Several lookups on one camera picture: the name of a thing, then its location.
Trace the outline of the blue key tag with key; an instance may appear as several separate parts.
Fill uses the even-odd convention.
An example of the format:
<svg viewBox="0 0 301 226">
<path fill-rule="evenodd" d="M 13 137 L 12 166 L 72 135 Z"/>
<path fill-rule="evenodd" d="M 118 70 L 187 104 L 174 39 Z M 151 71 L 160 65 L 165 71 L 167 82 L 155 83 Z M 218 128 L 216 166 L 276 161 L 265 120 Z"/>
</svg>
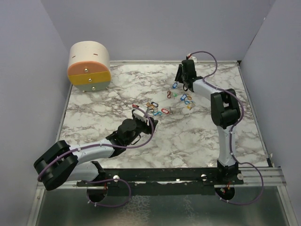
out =
<svg viewBox="0 0 301 226">
<path fill-rule="evenodd" d="M 183 94 L 181 97 L 180 97 L 180 100 L 181 101 L 184 101 L 186 99 L 187 95 L 186 94 Z"/>
</svg>

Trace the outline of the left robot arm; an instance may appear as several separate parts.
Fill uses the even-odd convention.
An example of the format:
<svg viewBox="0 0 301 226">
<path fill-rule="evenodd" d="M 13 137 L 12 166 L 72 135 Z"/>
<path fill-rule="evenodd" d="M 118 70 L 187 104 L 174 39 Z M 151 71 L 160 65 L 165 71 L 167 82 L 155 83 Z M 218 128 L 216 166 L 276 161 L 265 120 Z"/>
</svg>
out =
<svg viewBox="0 0 301 226">
<path fill-rule="evenodd" d="M 108 179 L 97 161 L 119 156 L 127 149 L 138 146 L 141 134 L 153 136 L 158 120 L 126 119 L 116 131 L 98 142 L 70 146 L 64 140 L 52 145 L 34 163 L 38 181 L 51 191 L 67 181 L 85 181 L 98 186 Z"/>
</svg>

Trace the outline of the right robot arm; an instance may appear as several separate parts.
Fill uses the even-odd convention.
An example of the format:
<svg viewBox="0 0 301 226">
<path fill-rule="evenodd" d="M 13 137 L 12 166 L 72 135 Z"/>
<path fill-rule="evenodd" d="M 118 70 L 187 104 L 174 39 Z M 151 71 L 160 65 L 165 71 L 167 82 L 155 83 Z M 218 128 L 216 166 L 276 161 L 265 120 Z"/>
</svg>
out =
<svg viewBox="0 0 301 226">
<path fill-rule="evenodd" d="M 235 90 L 218 88 L 203 77 L 198 77 L 192 59 L 183 60 L 179 64 L 175 81 L 210 101 L 211 118 L 219 134 L 220 152 L 216 179 L 221 184 L 227 184 L 238 173 L 238 163 L 235 160 L 235 127 L 241 118 L 241 112 Z"/>
</svg>

